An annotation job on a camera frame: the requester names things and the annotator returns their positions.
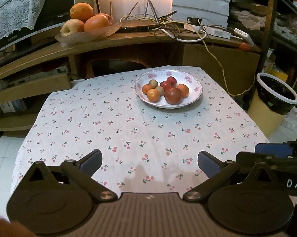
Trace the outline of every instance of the ribbed gray panel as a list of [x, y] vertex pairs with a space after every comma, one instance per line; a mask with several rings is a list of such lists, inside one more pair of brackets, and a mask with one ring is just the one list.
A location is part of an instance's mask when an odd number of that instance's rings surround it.
[[[244, 237], [216, 224], [200, 204], [176, 193], [124, 193], [102, 203], [82, 227], [64, 237]], [[285, 233], [270, 237], [288, 237]]]

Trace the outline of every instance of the small orange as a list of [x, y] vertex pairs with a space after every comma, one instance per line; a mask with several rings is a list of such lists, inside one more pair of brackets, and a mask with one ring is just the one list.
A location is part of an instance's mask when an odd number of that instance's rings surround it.
[[153, 87], [152, 85], [144, 85], [144, 86], [142, 87], [142, 92], [143, 92], [144, 94], [147, 94], [148, 90], [150, 90], [150, 89], [154, 89], [154, 87]]
[[187, 98], [189, 95], [189, 88], [186, 85], [180, 84], [178, 86], [176, 86], [182, 93], [183, 98]]
[[94, 15], [94, 9], [88, 3], [77, 3], [70, 9], [70, 17], [72, 19], [78, 19], [86, 22], [89, 18]]
[[149, 101], [151, 101], [151, 102], [157, 102], [161, 96], [159, 91], [157, 91], [156, 89], [148, 90], [146, 95], [147, 95]]

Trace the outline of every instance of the white tablecloth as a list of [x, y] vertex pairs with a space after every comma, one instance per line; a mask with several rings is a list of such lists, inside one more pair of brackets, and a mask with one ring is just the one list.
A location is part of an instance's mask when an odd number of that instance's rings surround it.
[[147, 105], [135, 96], [134, 80], [149, 69], [76, 82], [50, 94], [20, 148], [11, 191], [34, 161], [48, 166], [103, 154], [93, 179], [121, 192], [179, 192], [207, 179], [197, 156], [206, 150], [221, 161], [268, 142], [234, 100], [197, 67], [173, 67], [195, 76], [203, 95], [176, 110]]

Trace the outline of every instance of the trash bin rim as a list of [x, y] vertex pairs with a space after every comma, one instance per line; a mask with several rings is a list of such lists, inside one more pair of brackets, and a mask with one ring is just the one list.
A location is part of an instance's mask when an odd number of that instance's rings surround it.
[[[280, 82], [281, 84], [283, 84], [284, 86], [286, 86], [286, 87], [293, 93], [293, 95], [294, 95], [294, 97], [295, 97], [295, 100], [288, 99], [288, 98], [286, 98], [286, 97], [280, 95], [279, 93], [275, 92], [274, 90], [272, 90], [269, 86], [267, 86], [267, 85], [261, 80], [261, 78], [260, 78], [261, 76], [267, 76], [267, 77], [273, 78], [274, 80], [276, 80], [276, 81]], [[282, 81], [281, 79], [279, 79], [279, 78], [277, 78], [277, 77], [275, 77], [275, 76], [273, 76], [273, 75], [271, 75], [271, 74], [267, 74], [267, 73], [263, 73], [263, 72], [261, 72], [261, 73], [258, 73], [258, 74], [257, 74], [257, 81], [258, 81], [258, 83], [259, 83], [263, 88], [265, 88], [268, 92], [270, 92], [271, 94], [273, 94], [273, 95], [274, 95], [275, 97], [277, 97], [278, 99], [283, 100], [283, 101], [285, 101], [285, 102], [287, 102], [287, 103], [290, 103], [290, 104], [297, 104], [297, 94], [296, 94], [296, 92], [295, 92], [295, 91], [294, 91], [294, 90], [293, 90], [287, 83], [285, 83], [285, 82]]]

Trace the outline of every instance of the tv screen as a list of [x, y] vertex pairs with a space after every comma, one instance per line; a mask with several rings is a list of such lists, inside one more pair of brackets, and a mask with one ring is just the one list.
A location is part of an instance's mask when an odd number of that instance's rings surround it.
[[74, 0], [45, 0], [38, 16], [35, 27], [30, 30], [26, 27], [20, 31], [14, 31], [8, 37], [0, 40], [0, 51], [37, 33], [63, 25], [70, 19], [70, 9]]

